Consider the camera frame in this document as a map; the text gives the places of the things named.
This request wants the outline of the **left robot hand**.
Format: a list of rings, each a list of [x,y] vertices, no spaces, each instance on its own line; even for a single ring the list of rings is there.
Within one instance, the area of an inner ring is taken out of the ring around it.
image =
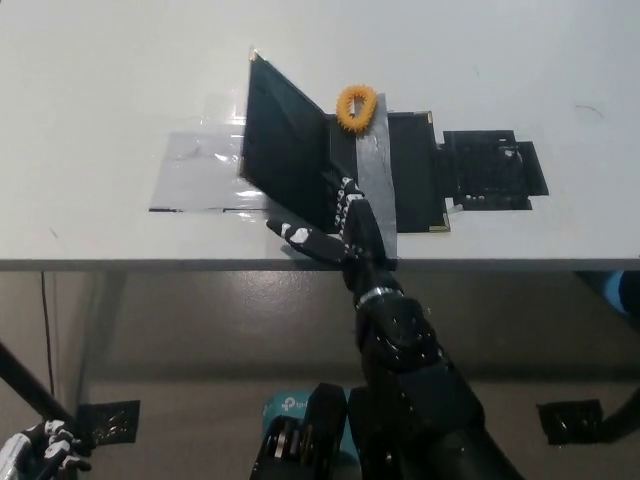
[[[19,431],[1,447],[2,479],[58,479],[63,472],[92,469],[93,446],[77,438],[62,420],[47,420]]]

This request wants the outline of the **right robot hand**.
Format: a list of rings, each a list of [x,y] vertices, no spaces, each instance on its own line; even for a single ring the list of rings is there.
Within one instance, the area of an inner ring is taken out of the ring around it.
[[[324,177],[334,194],[337,235],[277,218],[267,220],[267,228],[293,250],[340,270],[357,309],[376,297],[401,297],[403,291],[392,275],[395,265],[386,254],[369,200],[354,178],[335,173]]]

